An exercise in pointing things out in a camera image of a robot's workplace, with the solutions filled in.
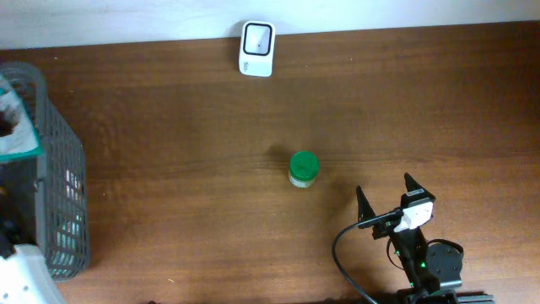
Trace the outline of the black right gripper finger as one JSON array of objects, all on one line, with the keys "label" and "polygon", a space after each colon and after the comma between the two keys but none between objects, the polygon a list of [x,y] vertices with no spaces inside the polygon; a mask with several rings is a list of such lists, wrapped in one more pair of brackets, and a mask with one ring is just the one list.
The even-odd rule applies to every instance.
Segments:
[{"label": "black right gripper finger", "polygon": [[430,202],[436,200],[435,195],[421,186],[409,173],[404,174],[404,180],[407,189],[405,196],[408,202],[415,202],[421,199],[428,199]]},{"label": "black right gripper finger", "polygon": [[358,222],[363,223],[359,228],[366,229],[374,226],[376,224],[374,221],[375,211],[371,208],[361,186],[356,187],[356,197],[358,203]]}]

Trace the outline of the green lid jar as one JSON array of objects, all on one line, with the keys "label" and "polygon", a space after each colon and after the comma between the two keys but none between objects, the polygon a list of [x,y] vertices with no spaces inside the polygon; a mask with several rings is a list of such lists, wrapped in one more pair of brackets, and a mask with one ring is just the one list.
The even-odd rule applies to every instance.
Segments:
[{"label": "green lid jar", "polygon": [[299,188],[308,188],[316,180],[319,172],[319,161],[308,151],[301,150],[292,155],[289,162],[289,181]]}]

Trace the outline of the green glove package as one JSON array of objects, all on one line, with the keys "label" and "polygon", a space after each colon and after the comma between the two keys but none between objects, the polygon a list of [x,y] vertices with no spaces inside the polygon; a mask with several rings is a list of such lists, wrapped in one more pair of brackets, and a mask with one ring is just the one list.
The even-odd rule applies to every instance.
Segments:
[{"label": "green glove package", "polygon": [[1,76],[1,163],[42,154],[40,139],[23,100]]}]

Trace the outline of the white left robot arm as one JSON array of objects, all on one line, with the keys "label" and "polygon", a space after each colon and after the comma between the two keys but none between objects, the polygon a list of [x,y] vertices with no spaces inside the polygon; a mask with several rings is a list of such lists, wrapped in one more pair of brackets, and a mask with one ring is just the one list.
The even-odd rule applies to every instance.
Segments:
[{"label": "white left robot arm", "polygon": [[15,245],[1,257],[1,303],[66,304],[37,246]]}]

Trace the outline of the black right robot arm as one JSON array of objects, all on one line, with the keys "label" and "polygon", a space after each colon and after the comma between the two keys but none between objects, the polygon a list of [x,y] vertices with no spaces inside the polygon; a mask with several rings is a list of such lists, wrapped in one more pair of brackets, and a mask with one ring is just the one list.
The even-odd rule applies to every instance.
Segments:
[{"label": "black right robot arm", "polygon": [[494,296],[483,292],[459,293],[462,286],[464,249],[445,239],[428,240],[421,226],[433,218],[436,197],[404,175],[407,191],[400,205],[385,213],[376,214],[362,191],[356,188],[358,220],[361,228],[370,228],[374,239],[387,239],[405,272],[410,287],[397,292],[399,303],[493,303]]}]

